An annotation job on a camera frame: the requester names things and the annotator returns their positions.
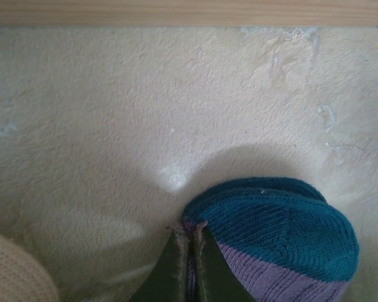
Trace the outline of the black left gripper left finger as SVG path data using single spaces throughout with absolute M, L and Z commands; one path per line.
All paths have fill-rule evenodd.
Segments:
M 130 302 L 186 302 L 189 239 L 173 231 L 153 270 Z

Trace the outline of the wooden divided tray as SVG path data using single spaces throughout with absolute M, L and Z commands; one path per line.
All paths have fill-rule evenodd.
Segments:
M 378 0 L 0 0 L 0 25 L 378 26 Z

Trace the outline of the purple sock with beige toe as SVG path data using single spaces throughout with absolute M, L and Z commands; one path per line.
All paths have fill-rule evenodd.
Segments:
M 60 302 L 44 267 L 0 234 L 0 302 Z

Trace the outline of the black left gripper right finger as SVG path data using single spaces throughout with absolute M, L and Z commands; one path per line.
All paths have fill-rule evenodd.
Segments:
M 193 234 L 196 302 L 255 302 L 230 270 L 207 225 Z

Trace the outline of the purple sock with orange cuff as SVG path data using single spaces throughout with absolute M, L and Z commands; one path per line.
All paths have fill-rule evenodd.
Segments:
M 338 302 L 357 270 L 351 223 L 304 181 L 223 182 L 190 201 L 182 219 L 189 231 L 205 224 L 254 302 Z

